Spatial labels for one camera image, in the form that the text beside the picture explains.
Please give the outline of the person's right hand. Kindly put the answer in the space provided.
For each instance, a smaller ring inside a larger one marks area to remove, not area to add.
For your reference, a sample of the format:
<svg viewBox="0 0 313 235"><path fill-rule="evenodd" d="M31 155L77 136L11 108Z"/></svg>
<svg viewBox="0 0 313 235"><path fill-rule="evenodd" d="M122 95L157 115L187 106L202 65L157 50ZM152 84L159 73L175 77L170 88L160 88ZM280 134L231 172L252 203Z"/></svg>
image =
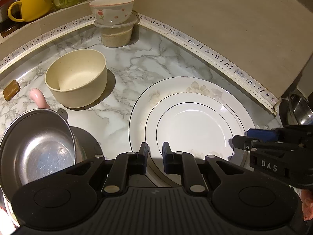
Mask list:
<svg viewBox="0 0 313 235"><path fill-rule="evenodd" d="M309 221L313 217L313 195L310 190L303 189L300 193L302 201L303 220Z"/></svg>

